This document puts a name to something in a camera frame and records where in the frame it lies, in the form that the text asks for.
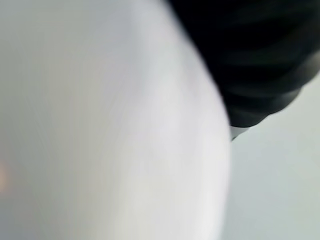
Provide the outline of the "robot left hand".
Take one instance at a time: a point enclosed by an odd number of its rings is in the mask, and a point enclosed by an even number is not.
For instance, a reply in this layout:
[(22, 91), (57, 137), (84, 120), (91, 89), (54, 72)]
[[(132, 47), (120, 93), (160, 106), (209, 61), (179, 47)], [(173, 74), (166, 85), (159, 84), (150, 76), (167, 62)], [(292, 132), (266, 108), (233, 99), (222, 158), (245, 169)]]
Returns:
[(172, 0), (238, 137), (286, 108), (320, 70), (317, 0)]

